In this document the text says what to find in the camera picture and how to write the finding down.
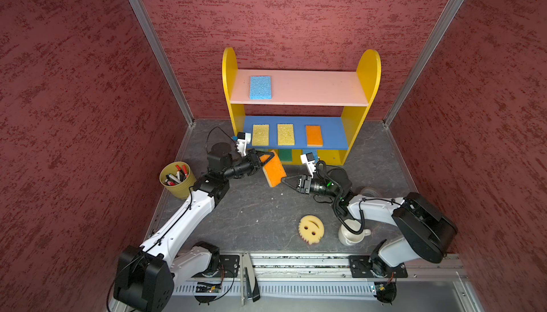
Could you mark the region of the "yellow cellulose sponge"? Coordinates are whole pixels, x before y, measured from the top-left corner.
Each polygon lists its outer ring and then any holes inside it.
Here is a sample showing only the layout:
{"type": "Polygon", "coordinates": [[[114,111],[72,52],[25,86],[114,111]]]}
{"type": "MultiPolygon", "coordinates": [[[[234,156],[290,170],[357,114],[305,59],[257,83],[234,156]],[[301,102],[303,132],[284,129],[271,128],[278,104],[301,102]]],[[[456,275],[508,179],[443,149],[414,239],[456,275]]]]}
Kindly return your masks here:
{"type": "Polygon", "coordinates": [[[269,146],[269,125],[253,125],[252,145],[254,147],[269,146]]]}
{"type": "Polygon", "coordinates": [[[277,139],[278,146],[294,146],[296,141],[293,124],[278,124],[277,139]]]}

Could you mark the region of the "tan sponge green scrub back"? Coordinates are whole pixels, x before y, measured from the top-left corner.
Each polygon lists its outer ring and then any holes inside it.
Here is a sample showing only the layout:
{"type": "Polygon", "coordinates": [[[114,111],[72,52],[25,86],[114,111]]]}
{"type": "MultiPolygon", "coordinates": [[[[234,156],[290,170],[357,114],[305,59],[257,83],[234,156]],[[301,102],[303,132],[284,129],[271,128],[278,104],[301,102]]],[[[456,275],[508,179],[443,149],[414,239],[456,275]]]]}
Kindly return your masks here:
{"type": "Polygon", "coordinates": [[[291,163],[293,161],[292,150],[290,149],[280,149],[278,155],[282,162],[291,163]]]}

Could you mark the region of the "smiley face yellow sponge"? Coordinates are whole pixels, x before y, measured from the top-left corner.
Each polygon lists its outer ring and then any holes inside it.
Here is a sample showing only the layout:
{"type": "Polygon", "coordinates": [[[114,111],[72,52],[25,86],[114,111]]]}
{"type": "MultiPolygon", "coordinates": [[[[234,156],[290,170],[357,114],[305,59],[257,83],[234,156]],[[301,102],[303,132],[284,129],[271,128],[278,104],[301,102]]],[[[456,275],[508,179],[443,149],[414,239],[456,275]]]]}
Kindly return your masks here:
{"type": "Polygon", "coordinates": [[[306,215],[299,222],[299,235],[307,244],[318,244],[323,238],[325,228],[316,216],[306,215]]]}

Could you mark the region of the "blue sponge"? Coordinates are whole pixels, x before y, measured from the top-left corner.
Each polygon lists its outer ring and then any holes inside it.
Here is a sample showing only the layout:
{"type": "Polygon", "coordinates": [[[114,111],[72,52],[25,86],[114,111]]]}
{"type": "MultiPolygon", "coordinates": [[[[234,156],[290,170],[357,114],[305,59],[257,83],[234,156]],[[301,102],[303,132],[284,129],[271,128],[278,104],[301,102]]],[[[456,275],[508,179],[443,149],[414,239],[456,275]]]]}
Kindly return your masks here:
{"type": "Polygon", "coordinates": [[[253,101],[272,99],[272,79],[270,76],[251,76],[249,99],[253,101]]]}

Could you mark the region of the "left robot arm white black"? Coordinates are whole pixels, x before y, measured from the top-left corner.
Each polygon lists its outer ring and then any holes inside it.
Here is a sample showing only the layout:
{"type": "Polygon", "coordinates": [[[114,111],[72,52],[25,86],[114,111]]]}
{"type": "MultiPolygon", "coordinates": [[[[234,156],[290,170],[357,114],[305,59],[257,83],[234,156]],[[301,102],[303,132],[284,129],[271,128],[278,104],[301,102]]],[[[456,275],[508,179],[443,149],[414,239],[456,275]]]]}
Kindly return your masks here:
{"type": "Polygon", "coordinates": [[[230,180],[252,176],[272,163],[275,155],[272,151],[248,149],[239,162],[234,162],[229,144],[213,145],[207,154],[207,172],[189,188],[189,197],[181,208],[140,246],[128,246],[121,253],[106,300],[115,299],[136,311],[162,311],[177,284],[199,273],[216,272],[216,246],[198,242],[180,256],[182,245],[219,205],[230,180]]]}

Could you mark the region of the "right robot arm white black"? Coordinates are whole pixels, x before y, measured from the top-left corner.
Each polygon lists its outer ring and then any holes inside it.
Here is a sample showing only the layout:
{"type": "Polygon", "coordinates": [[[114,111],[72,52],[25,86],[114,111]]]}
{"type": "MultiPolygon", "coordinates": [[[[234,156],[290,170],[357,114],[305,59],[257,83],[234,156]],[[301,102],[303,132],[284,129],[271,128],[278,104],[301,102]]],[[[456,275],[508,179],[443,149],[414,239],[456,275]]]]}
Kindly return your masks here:
{"type": "Polygon", "coordinates": [[[415,259],[438,264],[458,232],[455,223],[417,192],[391,199],[352,192],[352,182],[341,168],[323,175],[294,175],[281,182],[298,193],[326,197],[339,222],[352,235],[362,234],[367,221],[400,230],[399,238],[390,242],[384,239],[365,260],[361,267],[367,277],[389,277],[415,259]]]}

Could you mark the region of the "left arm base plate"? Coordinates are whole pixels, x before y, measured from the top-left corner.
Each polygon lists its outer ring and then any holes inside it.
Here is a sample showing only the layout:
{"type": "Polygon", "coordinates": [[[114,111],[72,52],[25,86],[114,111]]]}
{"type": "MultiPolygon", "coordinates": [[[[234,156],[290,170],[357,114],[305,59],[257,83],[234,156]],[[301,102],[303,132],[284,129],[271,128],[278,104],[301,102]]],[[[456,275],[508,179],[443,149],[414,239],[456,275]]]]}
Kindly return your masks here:
{"type": "Polygon", "coordinates": [[[237,254],[213,255],[209,266],[201,273],[202,277],[221,279],[227,273],[232,272],[238,276],[240,256],[237,254]]]}

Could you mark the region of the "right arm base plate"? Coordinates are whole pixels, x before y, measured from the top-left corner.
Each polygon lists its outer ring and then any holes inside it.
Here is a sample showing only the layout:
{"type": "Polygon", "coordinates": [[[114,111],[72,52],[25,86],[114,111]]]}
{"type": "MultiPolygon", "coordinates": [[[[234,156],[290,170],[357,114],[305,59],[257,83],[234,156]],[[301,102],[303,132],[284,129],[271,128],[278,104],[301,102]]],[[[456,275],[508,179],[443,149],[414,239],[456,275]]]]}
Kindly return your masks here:
{"type": "Polygon", "coordinates": [[[406,279],[404,264],[391,267],[379,257],[352,255],[348,257],[349,269],[354,279],[406,279]]]}

